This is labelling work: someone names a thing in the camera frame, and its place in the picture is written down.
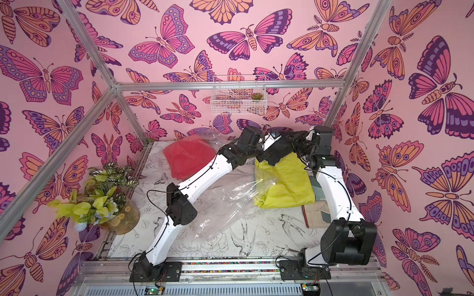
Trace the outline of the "yellow garment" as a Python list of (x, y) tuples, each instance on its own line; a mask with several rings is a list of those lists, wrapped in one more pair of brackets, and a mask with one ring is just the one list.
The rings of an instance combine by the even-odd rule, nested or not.
[(271, 166), (268, 161), (255, 162), (258, 194), (254, 205), (261, 209), (300, 207), (315, 202), (315, 194), (305, 166), (295, 153)]

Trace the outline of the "clear plastic vacuum bag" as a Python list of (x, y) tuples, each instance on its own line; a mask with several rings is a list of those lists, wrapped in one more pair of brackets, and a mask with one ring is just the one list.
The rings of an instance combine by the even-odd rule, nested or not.
[(250, 158), (244, 165), (221, 177), (205, 190), (193, 204), (197, 217), (188, 225), (197, 231), (200, 239), (211, 238), (214, 234), (228, 228), (254, 205), (257, 196), (255, 167)]

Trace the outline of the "red garment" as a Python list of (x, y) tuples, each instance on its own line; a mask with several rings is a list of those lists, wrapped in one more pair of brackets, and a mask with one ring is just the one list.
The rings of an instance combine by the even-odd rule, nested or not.
[(172, 178), (186, 180), (216, 156), (212, 146), (197, 135), (175, 141), (163, 150)]

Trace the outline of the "dark grey garment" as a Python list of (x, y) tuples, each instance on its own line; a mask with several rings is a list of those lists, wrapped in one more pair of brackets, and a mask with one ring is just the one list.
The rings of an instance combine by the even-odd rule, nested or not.
[(257, 153), (256, 159), (259, 162), (266, 161), (269, 165), (274, 167), (281, 159), (294, 152), (292, 143), (296, 133), (283, 132), (280, 134), (281, 138), (279, 141), (273, 144), (268, 150), (264, 151), (261, 149)]

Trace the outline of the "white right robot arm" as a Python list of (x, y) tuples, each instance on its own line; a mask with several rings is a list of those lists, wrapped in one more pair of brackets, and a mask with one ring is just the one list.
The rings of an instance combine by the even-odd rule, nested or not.
[(331, 153), (334, 130), (314, 126), (297, 132), (293, 150), (322, 188), (331, 223), (318, 247), (301, 251), (307, 267), (367, 265), (375, 245), (375, 223), (365, 220), (355, 206), (343, 178), (342, 163)]

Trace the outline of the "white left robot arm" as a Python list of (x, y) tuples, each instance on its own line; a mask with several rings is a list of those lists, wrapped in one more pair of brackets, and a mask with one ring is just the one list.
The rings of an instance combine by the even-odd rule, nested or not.
[(153, 268), (164, 263), (181, 229), (197, 217), (193, 204), (198, 197), (248, 159), (262, 155), (273, 143), (273, 138), (264, 136), (259, 129), (245, 128), (239, 138), (222, 146), (217, 155), (192, 177), (178, 185), (168, 185), (164, 223), (151, 246), (140, 256), (140, 264)]

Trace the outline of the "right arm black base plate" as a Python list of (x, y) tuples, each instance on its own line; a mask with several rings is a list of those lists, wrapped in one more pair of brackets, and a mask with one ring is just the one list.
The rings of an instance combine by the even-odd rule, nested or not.
[(318, 281), (332, 278), (329, 267), (308, 267), (289, 259), (278, 259), (275, 265), (283, 281)]

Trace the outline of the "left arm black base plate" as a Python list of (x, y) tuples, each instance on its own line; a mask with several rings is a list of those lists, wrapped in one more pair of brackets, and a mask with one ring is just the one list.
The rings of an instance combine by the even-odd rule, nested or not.
[(135, 263), (129, 281), (131, 283), (179, 282), (182, 266), (181, 261), (165, 261), (154, 266), (150, 263)]

